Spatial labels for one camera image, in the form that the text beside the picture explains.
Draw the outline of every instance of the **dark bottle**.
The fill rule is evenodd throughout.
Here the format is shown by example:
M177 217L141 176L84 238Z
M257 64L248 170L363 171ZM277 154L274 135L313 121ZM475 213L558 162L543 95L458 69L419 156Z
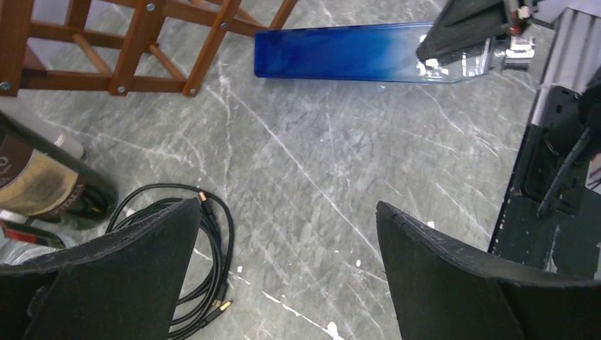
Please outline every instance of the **dark bottle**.
M110 216L116 187L82 161L0 112L0 208L41 220Z

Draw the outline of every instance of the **cable connector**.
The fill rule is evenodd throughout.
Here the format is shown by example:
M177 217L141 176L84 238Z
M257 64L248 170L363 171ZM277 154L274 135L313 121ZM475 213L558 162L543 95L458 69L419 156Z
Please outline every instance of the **cable connector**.
M201 207L203 208L204 212L209 216L209 218L213 221L213 223L217 224L218 221L217 221L217 217L215 216L213 206L210 204L210 202L208 201L208 198L206 197L206 195L203 191L198 193L198 198L200 198L200 200L201 200Z
M221 285L221 288L219 288L217 295L215 296L215 302L218 301L219 302L218 305L221 305L221 301L225 300L225 296L227 295L227 293L228 293L228 282L226 279L226 281L224 281L223 284Z
M223 303L219 308L215 308L212 312L210 312L205 319L201 322L200 328L206 327L210 324L214 319L217 319L218 316L223 314L227 308L232 305L232 301L227 301Z

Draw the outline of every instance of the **gray marble floor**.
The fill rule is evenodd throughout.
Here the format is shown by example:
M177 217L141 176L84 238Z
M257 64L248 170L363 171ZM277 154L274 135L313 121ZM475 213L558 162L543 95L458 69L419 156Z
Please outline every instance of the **gray marble floor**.
M263 22L278 0L246 0ZM444 0L300 0L287 28L432 21ZM92 26L124 32L112 6ZM189 72L207 28L168 20L162 49ZM535 95L550 32L535 28L531 74L453 86L265 80L252 39L229 34L194 99L179 94L22 91L89 151L124 196L159 181L221 196L237 224L234 305L193 339L399 339L375 207L388 201L485 249ZM101 49L114 65L117 54ZM55 69L94 69L75 47ZM139 72L166 76L144 57ZM156 198L149 195L139 204ZM97 228L85 234L102 233ZM198 241L185 289L210 261Z

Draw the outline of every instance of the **blue gradient bottle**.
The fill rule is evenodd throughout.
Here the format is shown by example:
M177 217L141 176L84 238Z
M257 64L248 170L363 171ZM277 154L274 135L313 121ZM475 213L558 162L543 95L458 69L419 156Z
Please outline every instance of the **blue gradient bottle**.
M454 83L505 65L523 68L533 39L484 44L421 63L415 54L431 23L259 32L254 73L265 78Z

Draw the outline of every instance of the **wooden chair leg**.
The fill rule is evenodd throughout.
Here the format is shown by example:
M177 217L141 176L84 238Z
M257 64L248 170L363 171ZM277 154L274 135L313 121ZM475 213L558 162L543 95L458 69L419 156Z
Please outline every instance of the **wooden chair leg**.
M219 45L221 45L221 42L228 31L228 27L231 25L234 16L238 12L241 2L242 0L224 0L219 13L217 14L217 18L215 18L215 21L210 28L210 32L201 49L200 55L194 64L194 68L192 69L192 72L190 72L190 77L182 91L183 95L194 97L198 94L198 90L205 79L208 69L213 62L213 59L215 59L217 49L219 48Z
M146 51L163 23L167 0L138 0L108 92L125 96L132 87L133 77L142 53Z
M16 96L27 51L33 0L0 1L0 96Z
M86 27L91 3L92 0L71 0L64 24L75 28Z
M296 5L297 0L283 0L282 6L278 10L276 17L269 25L270 30L281 30L286 20L290 16L294 5Z

